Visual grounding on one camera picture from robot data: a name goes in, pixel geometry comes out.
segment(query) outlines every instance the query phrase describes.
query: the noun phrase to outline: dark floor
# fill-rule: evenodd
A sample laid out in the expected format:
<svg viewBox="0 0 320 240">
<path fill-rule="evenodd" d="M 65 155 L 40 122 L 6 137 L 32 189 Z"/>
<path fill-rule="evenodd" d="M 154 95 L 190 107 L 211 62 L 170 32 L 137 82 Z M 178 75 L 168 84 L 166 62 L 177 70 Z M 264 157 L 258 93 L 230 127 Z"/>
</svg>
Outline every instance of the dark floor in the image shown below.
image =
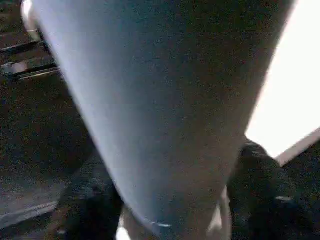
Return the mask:
<svg viewBox="0 0 320 240">
<path fill-rule="evenodd" d="M 92 143 L 57 76 L 0 86 L 0 216 L 55 201 Z"/>
<path fill-rule="evenodd" d="M 45 237 L 45 230 L 39 230 L 39 231 L 34 231 L 34 232 L 30 232 L 29 234 L 25 235 L 25 236 L 17 236 L 12 238 L 11 240 L 36 240 L 36 239 L 44 239 Z"/>
</svg>

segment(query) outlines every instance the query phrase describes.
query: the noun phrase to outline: white wall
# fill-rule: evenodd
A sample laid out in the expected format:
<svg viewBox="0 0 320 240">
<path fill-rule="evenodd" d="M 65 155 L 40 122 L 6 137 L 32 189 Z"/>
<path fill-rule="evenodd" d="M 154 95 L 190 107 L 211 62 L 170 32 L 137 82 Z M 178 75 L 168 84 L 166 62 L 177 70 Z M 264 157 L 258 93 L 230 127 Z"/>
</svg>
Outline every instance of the white wall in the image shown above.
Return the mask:
<svg viewBox="0 0 320 240">
<path fill-rule="evenodd" d="M 319 16 L 320 0 L 296 2 L 246 132 L 274 158 L 320 128 Z"/>
</svg>

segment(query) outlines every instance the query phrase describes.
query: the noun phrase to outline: floor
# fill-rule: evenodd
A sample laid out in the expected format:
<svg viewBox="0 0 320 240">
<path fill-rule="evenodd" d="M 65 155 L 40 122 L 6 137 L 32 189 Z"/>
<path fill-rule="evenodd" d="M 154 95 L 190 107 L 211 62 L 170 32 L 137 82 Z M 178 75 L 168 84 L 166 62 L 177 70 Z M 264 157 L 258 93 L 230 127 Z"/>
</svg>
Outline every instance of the floor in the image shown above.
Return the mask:
<svg viewBox="0 0 320 240">
<path fill-rule="evenodd" d="M 55 201 L 92 142 L 63 81 L 0 86 L 0 216 Z"/>
</svg>

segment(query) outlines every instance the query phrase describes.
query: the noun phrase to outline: light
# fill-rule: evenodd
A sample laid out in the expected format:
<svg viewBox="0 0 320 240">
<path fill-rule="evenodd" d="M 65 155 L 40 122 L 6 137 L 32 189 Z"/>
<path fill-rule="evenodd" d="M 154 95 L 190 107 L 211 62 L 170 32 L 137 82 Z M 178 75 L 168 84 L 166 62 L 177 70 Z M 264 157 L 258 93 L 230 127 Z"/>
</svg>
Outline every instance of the light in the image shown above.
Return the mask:
<svg viewBox="0 0 320 240">
<path fill-rule="evenodd" d="M 131 240 L 127 230 L 124 227 L 119 227 L 116 231 L 116 240 Z"/>
<path fill-rule="evenodd" d="M 319 0 L 295 3 L 246 132 L 280 164 L 289 160 L 283 152 L 320 128 L 319 8 Z"/>
<path fill-rule="evenodd" d="M 32 10 L 32 1 L 31 0 L 24 0 L 21 5 L 22 13 L 25 16 L 29 16 Z"/>
</svg>

